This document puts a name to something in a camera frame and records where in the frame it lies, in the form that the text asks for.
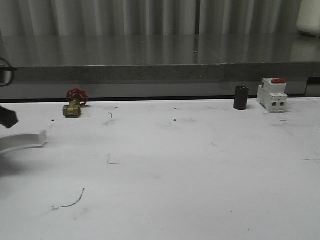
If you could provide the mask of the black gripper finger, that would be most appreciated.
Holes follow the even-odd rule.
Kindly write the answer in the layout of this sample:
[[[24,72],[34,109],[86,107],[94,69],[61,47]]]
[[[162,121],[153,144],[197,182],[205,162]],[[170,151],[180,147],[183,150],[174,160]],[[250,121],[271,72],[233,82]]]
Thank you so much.
[[[15,111],[6,109],[0,106],[0,124],[7,129],[12,128],[19,122],[18,116]]]

